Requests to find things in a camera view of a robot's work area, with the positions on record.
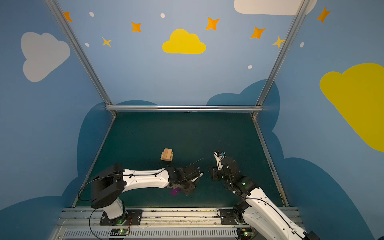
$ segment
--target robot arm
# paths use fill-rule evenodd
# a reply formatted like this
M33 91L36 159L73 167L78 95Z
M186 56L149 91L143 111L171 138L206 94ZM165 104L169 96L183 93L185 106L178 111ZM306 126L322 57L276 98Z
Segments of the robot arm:
M217 168L209 169L212 180L224 180L229 189L243 199L234 207L238 224L249 224L267 240L320 240L314 232L306 233L291 221L256 182L243 176L233 158L226 157L222 151L215 152L214 156Z
M92 208L102 208L108 218L121 224L125 219L124 203L119 199L123 192L146 188L180 188L186 195L195 190L203 175L201 168L189 165L184 168L166 168L150 171L123 169L115 164L100 172L92 180Z

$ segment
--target white cloud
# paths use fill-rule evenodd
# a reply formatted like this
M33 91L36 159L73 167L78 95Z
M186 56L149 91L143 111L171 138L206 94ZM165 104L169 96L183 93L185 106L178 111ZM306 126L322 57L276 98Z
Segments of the white cloud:
M66 42L58 41L49 33L24 33L21 45L26 58L23 65L24 75L34 83L48 76L67 60L71 53Z
M308 14L317 0L311 0ZM235 10L242 14L296 15L301 0L235 0Z

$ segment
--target yellow cloud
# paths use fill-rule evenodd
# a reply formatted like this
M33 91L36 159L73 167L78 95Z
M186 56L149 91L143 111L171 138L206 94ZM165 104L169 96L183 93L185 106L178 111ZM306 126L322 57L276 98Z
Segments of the yellow cloud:
M356 133L384 152L384 67L363 63L343 74L329 72L320 88Z
M203 53L207 47L200 42L194 33L188 33L184 29L176 29L169 37L169 41L163 43L163 51L166 53Z

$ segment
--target wooden block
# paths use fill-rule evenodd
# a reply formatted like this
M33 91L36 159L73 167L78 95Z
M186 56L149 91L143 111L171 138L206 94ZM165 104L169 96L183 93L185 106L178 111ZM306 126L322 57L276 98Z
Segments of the wooden block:
M172 149L168 149L168 148L165 148L164 149L164 152L161 154L161 158L160 160L163 160L163 161L172 161L173 159L173 152L172 152Z

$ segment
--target dark green table surface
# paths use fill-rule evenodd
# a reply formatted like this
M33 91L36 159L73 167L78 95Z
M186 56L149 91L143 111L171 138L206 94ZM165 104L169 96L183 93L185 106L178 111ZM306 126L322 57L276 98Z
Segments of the dark green table surface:
M244 175L257 181L267 196L281 207L282 202L262 146L248 113L118 113L108 134L91 177L108 166L121 163L132 170L154 170L169 162L161 161L164 148L173 150L175 167L187 166L203 157L215 162L213 152L222 149L233 157ZM196 166L204 175L195 192L171 195L171 189L135 189L120 195L125 206L140 207L232 207L241 199L213 182L208 173L211 165L203 159ZM81 198L88 199L86 187ZM77 206L90 206L79 201Z

